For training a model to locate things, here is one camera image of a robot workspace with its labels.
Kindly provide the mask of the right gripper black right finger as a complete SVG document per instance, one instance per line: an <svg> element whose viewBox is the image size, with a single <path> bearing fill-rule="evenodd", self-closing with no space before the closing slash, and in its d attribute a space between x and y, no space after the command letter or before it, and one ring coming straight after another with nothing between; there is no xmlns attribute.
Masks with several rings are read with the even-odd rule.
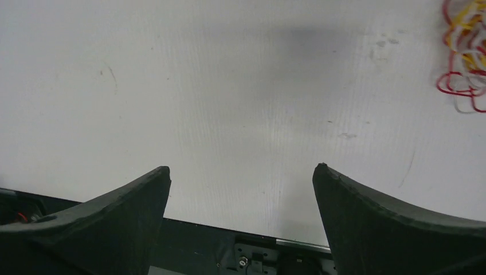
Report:
<svg viewBox="0 0 486 275"><path fill-rule="evenodd" d="M427 210L320 163L312 177L338 274L484 274L485 223Z"/></svg>

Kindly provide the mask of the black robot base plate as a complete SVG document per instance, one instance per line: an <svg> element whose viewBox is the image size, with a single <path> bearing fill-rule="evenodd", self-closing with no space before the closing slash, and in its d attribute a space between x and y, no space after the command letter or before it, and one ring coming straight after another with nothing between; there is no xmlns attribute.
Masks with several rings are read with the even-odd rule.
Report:
<svg viewBox="0 0 486 275"><path fill-rule="evenodd" d="M330 249L165 218L150 274L336 274Z"/></svg>

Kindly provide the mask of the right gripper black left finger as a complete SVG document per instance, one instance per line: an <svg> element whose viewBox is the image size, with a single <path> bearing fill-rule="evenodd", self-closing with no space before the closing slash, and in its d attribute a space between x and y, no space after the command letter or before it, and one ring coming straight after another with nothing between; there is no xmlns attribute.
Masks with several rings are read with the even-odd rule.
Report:
<svg viewBox="0 0 486 275"><path fill-rule="evenodd" d="M170 186L160 166L90 201L1 226L1 273L147 274Z"/></svg>

